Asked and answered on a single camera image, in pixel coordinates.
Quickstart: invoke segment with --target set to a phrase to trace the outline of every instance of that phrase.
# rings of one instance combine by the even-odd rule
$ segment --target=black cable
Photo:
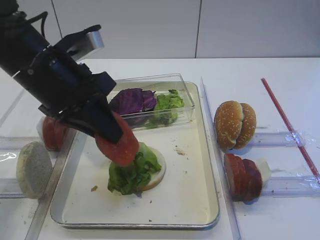
[[[46,36],[45,36],[45,22],[46,22],[46,19],[48,16],[48,12],[44,11],[42,14],[43,14],[43,16],[41,19],[41,35],[42,35],[42,37],[46,38]]]
[[[34,16],[22,23],[19,23],[19,24],[15,24],[15,25],[11,25],[11,26],[0,26],[0,29],[15,29],[15,28],[20,28],[20,27],[23,27],[27,24],[33,24],[39,20],[41,20],[41,35],[43,37],[45,37],[45,21],[47,19],[47,16],[48,16],[48,12],[47,11],[44,11],[42,13],[40,13],[39,15],[37,16]]]

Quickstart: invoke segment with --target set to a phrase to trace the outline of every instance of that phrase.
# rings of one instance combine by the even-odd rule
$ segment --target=purple cabbage
[[[157,104],[155,93],[141,88],[128,88],[121,90],[109,103],[112,111],[120,114],[137,114],[152,111]],[[147,116],[126,119],[129,126],[134,128],[144,124]]]

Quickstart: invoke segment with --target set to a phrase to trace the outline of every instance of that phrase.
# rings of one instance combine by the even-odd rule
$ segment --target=top bun
[[[256,125],[256,113],[247,103],[226,101],[215,112],[217,142],[224,152],[244,148],[254,136]]]

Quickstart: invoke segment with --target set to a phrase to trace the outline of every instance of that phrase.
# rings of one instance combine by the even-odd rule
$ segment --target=white wall
[[[93,58],[194,58],[200,0],[54,0],[63,35],[101,24]]]
[[[320,56],[320,0],[202,0],[198,58]]]
[[[44,25],[45,38],[52,45],[56,44],[61,39],[51,0],[17,0],[17,3],[19,4],[19,11],[23,11],[27,14],[27,19],[47,11],[48,17],[46,18]],[[33,26],[40,31],[40,21],[35,22]]]
[[[29,18],[48,11],[47,39],[61,38],[51,0],[18,3]],[[320,57],[320,0],[53,3],[63,35],[102,25],[105,48],[91,58],[194,58],[196,45],[198,58]]]

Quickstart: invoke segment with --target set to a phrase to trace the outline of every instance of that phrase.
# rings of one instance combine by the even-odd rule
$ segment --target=lettuce
[[[179,92],[175,89],[170,89],[169,94],[157,95],[157,103],[154,111],[175,109],[185,106],[184,100],[180,97]],[[151,116],[149,122],[146,124],[147,128],[156,128],[159,124],[168,126],[175,122],[178,118],[178,113],[175,110],[164,113],[156,113]]]
[[[122,195],[138,193],[139,187],[146,186],[151,174],[161,170],[157,156],[143,142],[139,142],[139,150],[129,166],[119,166],[111,162],[109,167],[108,190],[117,190]]]

